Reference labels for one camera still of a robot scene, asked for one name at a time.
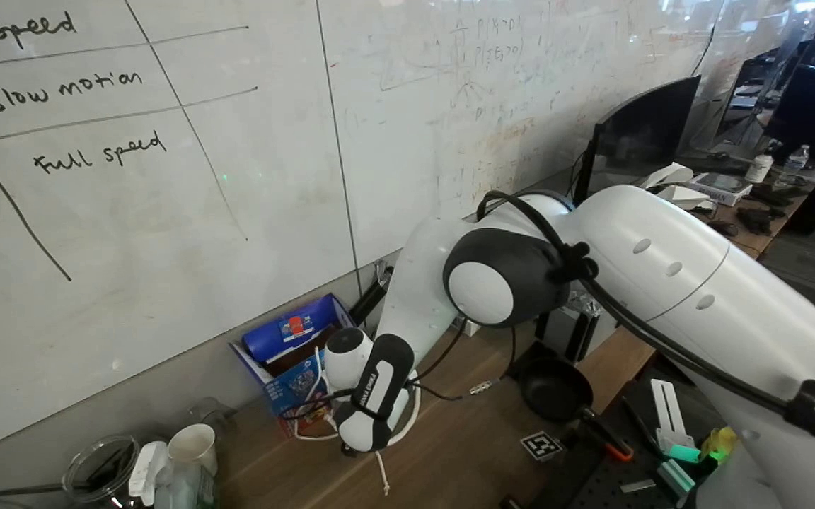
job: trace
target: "desk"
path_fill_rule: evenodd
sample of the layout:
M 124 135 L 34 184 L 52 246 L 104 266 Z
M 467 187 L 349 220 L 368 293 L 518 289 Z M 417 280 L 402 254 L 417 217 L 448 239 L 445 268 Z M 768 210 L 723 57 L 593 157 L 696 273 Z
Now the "desk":
M 774 220 L 774 235 L 750 235 L 743 228 L 734 242 L 760 258 L 785 224 L 786 217 Z M 520 327 L 518 343 L 518 350 L 532 345 L 532 327 Z M 484 378 L 499 378 L 508 367 L 511 347 L 508 330 L 467 337 L 427 382 L 443 392 L 464 392 Z M 655 347 L 622 327 L 588 353 L 580 362 L 580 371 L 594 386 L 594 406 L 605 410 L 651 355 Z M 424 395 L 420 423 L 407 440 L 386 450 L 386 467 L 394 487 L 386 497 L 375 454 L 349 459 L 341 453 L 338 440 L 301 443 L 273 422 L 267 402 L 256 402 L 230 419 L 222 495 L 230 509 L 484 509 L 499 507 L 508 495 L 532 501 L 553 467 L 529 460 L 518 437 L 543 427 L 549 423 L 523 406 L 516 382 L 499 382 L 492 389 L 460 403 Z

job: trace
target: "white robotic arm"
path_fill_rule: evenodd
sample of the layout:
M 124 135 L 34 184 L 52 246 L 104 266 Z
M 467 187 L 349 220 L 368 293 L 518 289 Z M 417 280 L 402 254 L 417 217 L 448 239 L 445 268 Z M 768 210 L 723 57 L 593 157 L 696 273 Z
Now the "white robotic arm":
M 619 323 L 693 377 L 782 507 L 815 507 L 815 436 L 801 430 L 815 433 L 815 307 L 801 293 L 636 187 L 604 190 L 576 213 L 549 196 L 496 197 L 503 201 L 478 224 L 433 224 L 406 246 L 375 345 L 328 345 L 334 389 L 356 386 L 338 410 L 349 447 L 387 443 L 413 364 L 457 313 L 482 324 L 523 323 L 560 306 L 564 285 L 580 278 Z M 734 483 L 707 487 L 702 507 L 726 488 Z

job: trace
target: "cardboard box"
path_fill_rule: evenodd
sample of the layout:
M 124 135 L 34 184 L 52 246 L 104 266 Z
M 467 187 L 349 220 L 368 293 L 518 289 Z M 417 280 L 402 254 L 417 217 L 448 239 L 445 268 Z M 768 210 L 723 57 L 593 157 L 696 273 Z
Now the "cardboard box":
M 325 337 L 351 324 L 342 303 L 325 293 L 246 330 L 232 347 L 264 385 L 273 413 L 295 419 L 328 392 L 318 367 Z

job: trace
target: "whiteboard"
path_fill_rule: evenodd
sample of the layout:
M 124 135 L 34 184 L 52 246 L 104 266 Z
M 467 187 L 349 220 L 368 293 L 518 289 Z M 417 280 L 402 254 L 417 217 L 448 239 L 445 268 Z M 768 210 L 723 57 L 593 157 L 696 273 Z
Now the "whiteboard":
M 0 0 L 0 437 L 351 268 L 311 2 Z
M 471 215 L 488 190 L 571 166 L 597 118 L 690 77 L 704 50 L 702 74 L 734 77 L 778 43 L 789 12 L 777 0 L 321 6 L 359 263 L 430 215 Z

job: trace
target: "black marker line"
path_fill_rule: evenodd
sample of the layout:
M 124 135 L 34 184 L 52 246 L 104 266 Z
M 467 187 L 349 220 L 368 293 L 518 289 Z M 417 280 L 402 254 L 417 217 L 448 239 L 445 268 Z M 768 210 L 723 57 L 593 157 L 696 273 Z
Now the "black marker line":
M 14 196 L 10 193 L 10 187 L 0 181 L 0 193 L 5 196 L 5 201 L 11 204 L 14 215 L 21 217 L 24 228 L 34 238 L 37 248 L 62 272 L 62 278 L 70 283 L 70 273 L 66 272 L 66 266 L 46 248 L 46 242 L 39 239 L 39 235 L 34 232 L 31 220 L 21 213 Z
M 154 40 L 154 44 L 170 44 L 170 43 L 178 43 L 178 40 L 216 36 L 216 34 L 230 34 L 230 30 L 249 30 L 249 26 L 230 26 L 230 29 L 216 29 L 216 30 L 178 34 L 178 36 L 168 36 L 168 40 Z M 39 54 L 39 57 L 14 57 L 14 58 L 0 58 L 0 64 L 59 58 L 59 57 L 78 57 L 78 54 L 104 54 L 104 50 L 123 50 L 123 49 L 147 49 L 147 44 L 151 43 L 124 43 L 124 44 L 102 44 L 102 49 Z
M 338 150 L 338 156 L 341 156 L 341 174 L 342 174 L 342 196 L 345 196 L 345 217 L 349 217 L 349 235 L 351 235 L 351 263 L 353 263 L 356 285 L 359 285 L 359 292 L 366 292 L 363 278 L 359 278 L 359 261 L 356 261 L 356 232 L 353 232 L 353 213 L 351 213 L 351 196 L 349 196 L 345 150 L 342 150 L 341 116 L 338 116 L 338 104 L 334 104 L 334 88 L 332 88 L 332 67 L 328 67 L 328 49 L 325 49 L 321 0 L 314 0 L 314 6 L 318 6 L 318 29 L 321 29 L 321 50 L 324 50 L 324 67 L 325 67 L 325 94 L 328 94 L 334 150 Z
M 256 94 L 256 91 L 259 88 L 235 91 L 235 94 L 228 94 L 228 95 L 209 95 L 209 98 L 201 98 L 201 101 L 186 101 L 186 108 L 201 108 L 201 104 L 246 95 L 246 94 Z M 34 129 L 14 129 L 14 133 L 4 133 L 0 142 L 4 139 L 31 135 L 31 133 L 46 133 L 46 129 L 80 126 L 80 123 L 119 122 L 119 118 L 133 118 L 133 116 L 155 116 L 155 114 L 168 114 L 168 111 L 182 111 L 182 108 L 170 104 L 170 108 L 133 111 L 133 114 L 119 114 L 119 116 L 100 116 L 100 118 L 82 118 L 82 122 L 66 122 L 66 123 L 46 123 L 46 126 L 34 126 Z
M 182 101 L 182 94 L 178 94 L 170 71 L 165 67 L 165 61 L 162 61 L 162 57 L 158 57 L 158 50 L 155 50 L 155 44 L 154 44 L 154 40 L 151 40 L 151 34 L 145 30 L 141 20 L 137 17 L 130 0 L 124 0 L 124 6 L 128 6 L 128 12 L 130 12 L 137 29 L 145 34 L 145 40 L 147 40 L 147 44 L 151 44 L 151 54 L 154 54 L 155 64 L 162 67 L 162 77 L 168 78 L 168 84 L 170 84 L 170 91 L 174 91 L 174 95 L 177 95 L 177 101 L 178 101 L 178 108 L 182 108 L 182 114 L 185 114 L 185 118 L 186 118 L 186 126 L 189 126 L 192 139 L 201 145 L 201 153 L 205 153 L 208 166 L 209 166 L 209 172 L 212 172 L 212 184 L 216 184 L 216 190 L 219 190 L 219 196 L 222 196 L 222 201 L 225 201 L 232 224 L 237 227 L 237 232 L 243 235 L 243 239 L 249 239 L 246 232 L 243 232 L 243 227 L 237 224 L 237 215 L 232 213 L 232 204 L 230 204 L 230 197 L 228 197 L 228 190 L 225 190 L 222 181 L 219 181 L 216 164 L 212 164 L 212 157 L 209 157 L 209 153 L 208 153 L 208 145 L 205 145 L 199 126 L 192 123 L 192 118 L 189 118 L 189 114 L 186 114 L 186 108 L 185 108 L 185 101 Z

